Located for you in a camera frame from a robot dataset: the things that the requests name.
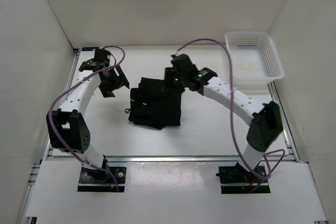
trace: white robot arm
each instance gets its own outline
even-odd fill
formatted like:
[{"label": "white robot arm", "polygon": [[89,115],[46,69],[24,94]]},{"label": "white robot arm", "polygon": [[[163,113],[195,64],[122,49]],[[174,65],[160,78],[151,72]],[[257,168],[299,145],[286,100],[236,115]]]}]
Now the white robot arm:
[{"label": "white robot arm", "polygon": [[[198,70],[186,54],[172,57],[173,67],[166,68],[165,71],[165,83],[168,90],[183,92],[184,88],[189,88],[230,109],[231,92],[233,91],[230,90],[228,83],[208,68]],[[255,169],[268,147],[282,132],[279,107],[272,101],[268,104],[261,103],[236,90],[234,91],[233,112],[249,126],[246,137],[248,145],[243,158],[250,168]],[[234,171],[238,170],[242,171],[243,177],[250,173],[250,169],[241,159],[234,169]]]},{"label": "white robot arm", "polygon": [[[96,49],[94,58],[83,62],[79,68],[77,82],[99,69],[106,68],[110,63],[111,53],[103,49]],[[77,89],[66,98],[56,111],[53,111],[52,120],[66,143],[73,151],[84,161],[83,167],[92,171],[97,177],[101,177],[104,172],[96,170],[93,167],[107,168],[107,160],[104,155],[100,154],[90,144],[90,131],[83,119],[86,108],[97,88],[100,89],[104,97],[114,97],[113,90],[122,86],[129,88],[129,83],[121,68],[118,66],[114,69],[103,71],[84,81]],[[63,152],[69,150],[63,146],[62,142],[55,135],[50,126],[49,117],[47,115],[47,125],[50,136],[50,143],[53,148],[57,148]]]}]

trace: white table surface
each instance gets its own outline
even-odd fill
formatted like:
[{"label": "white table surface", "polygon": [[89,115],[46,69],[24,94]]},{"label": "white table surface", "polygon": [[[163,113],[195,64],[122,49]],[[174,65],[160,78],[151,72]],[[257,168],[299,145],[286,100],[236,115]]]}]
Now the white table surface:
[{"label": "white table surface", "polygon": [[284,162],[270,194],[222,195],[221,163],[128,163],[124,193],[77,192],[80,163],[44,161],[26,216],[37,224],[313,224],[326,220],[308,164]]},{"label": "white table surface", "polygon": [[[132,88],[141,77],[163,79],[164,69],[171,66],[170,55],[179,46],[132,46],[123,47],[126,59],[121,67]],[[111,49],[117,60],[121,52]],[[227,76],[227,59],[219,46],[189,46],[184,51],[199,69],[208,67],[222,77]],[[85,60],[93,58],[93,51],[82,51],[78,68]],[[269,102],[271,96],[265,86],[263,92],[251,97]],[[128,121],[124,109],[130,107],[130,90],[123,87],[114,92],[115,98],[103,98],[99,89],[88,105],[85,121],[91,133],[91,144],[106,156],[212,156],[237,155],[229,127],[229,110],[221,104],[189,90],[182,94],[180,127],[154,130],[134,125]],[[246,147],[248,126],[235,117],[235,130],[240,148]],[[281,134],[270,151],[287,148]],[[59,150],[53,156],[65,156]]]}]

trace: black garment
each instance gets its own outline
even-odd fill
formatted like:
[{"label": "black garment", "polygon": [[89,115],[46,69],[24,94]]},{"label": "black garment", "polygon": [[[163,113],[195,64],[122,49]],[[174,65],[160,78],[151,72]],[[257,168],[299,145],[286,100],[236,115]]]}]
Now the black garment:
[{"label": "black garment", "polygon": [[131,89],[129,121],[155,129],[180,126],[181,93],[166,91],[163,80],[141,78]]}]

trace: black bracket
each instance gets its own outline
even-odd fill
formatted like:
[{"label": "black bracket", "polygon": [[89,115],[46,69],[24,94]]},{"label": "black bracket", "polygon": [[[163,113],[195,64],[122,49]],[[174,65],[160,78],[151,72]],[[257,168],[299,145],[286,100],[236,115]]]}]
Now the black bracket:
[{"label": "black bracket", "polygon": [[[265,167],[262,165],[258,165],[254,171],[261,176],[266,174]],[[253,174],[237,165],[219,167],[219,173],[217,173],[216,176],[220,179],[222,194],[246,194],[251,192],[261,181],[260,178],[255,177]],[[268,180],[265,180],[252,193],[270,193]]]},{"label": "black bracket", "polygon": [[212,77],[217,74],[208,68],[198,70],[189,56],[182,54],[179,56],[172,55],[171,61],[173,67],[166,68],[165,84],[169,90],[183,92],[184,88],[196,91],[203,95],[203,86],[208,84]]},{"label": "black bracket", "polygon": [[259,152],[265,152],[283,130],[279,105],[271,101],[264,106],[253,114],[246,136],[248,144]]},{"label": "black bracket", "polygon": [[[58,109],[53,111],[52,120],[56,126],[57,131],[71,149],[79,153],[83,153],[87,150],[90,144],[90,131],[81,113],[78,113],[77,110],[73,110],[72,112],[63,112],[61,109]],[[66,123],[69,123],[69,129],[63,128]],[[47,127],[51,146],[64,152],[69,152],[51,128],[48,114]]]},{"label": "black bracket", "polygon": [[[84,61],[81,64],[79,71],[91,70],[96,72],[99,69],[108,67],[110,64],[110,59],[108,57],[110,55],[111,53],[105,49],[96,49],[94,58]],[[99,73],[99,77],[101,80],[99,89],[105,98],[116,97],[113,94],[113,90],[119,89],[122,86],[126,86],[128,89],[130,88],[130,83],[120,66]]]},{"label": "black bracket", "polygon": [[[126,167],[109,167],[109,170],[117,180],[119,193],[123,193],[125,191]],[[117,193],[117,188],[113,185],[113,181],[110,176],[106,173],[95,173],[95,171],[96,170],[82,167],[79,175],[77,191]]]}]

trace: white basket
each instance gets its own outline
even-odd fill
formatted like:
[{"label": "white basket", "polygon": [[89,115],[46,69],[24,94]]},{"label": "white basket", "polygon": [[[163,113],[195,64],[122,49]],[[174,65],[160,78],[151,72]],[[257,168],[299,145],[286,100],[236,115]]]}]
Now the white basket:
[{"label": "white basket", "polygon": [[230,31],[225,42],[233,62],[234,84],[255,88],[281,79],[285,73],[268,33]]}]

